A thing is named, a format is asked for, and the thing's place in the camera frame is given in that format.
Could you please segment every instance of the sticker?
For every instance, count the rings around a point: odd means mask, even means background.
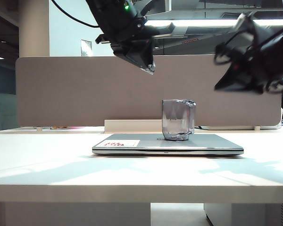
[[[104,140],[97,147],[136,147],[140,140]]]

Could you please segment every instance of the gray partition panel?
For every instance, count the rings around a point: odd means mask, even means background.
[[[281,95],[214,91],[228,65],[212,55],[156,56],[154,75],[114,56],[17,60],[22,126],[99,126],[105,119],[160,119],[162,99],[192,99],[196,124],[270,126]]]

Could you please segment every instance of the ceiling light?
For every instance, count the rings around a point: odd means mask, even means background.
[[[283,19],[280,20],[254,20],[260,26],[283,26]]]
[[[283,19],[254,20],[260,26],[281,26]],[[168,26],[173,23],[177,27],[233,27],[237,20],[148,20],[146,26]]]

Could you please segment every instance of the silver laptop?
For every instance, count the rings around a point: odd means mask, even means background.
[[[114,134],[92,152],[107,155],[239,155],[243,147],[214,134],[193,134],[187,141],[168,141],[163,134]]]

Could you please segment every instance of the desk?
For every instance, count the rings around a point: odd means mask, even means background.
[[[102,128],[1,131],[0,203],[283,203],[283,128],[197,132],[229,139],[244,154],[103,157],[91,151],[109,136]]]

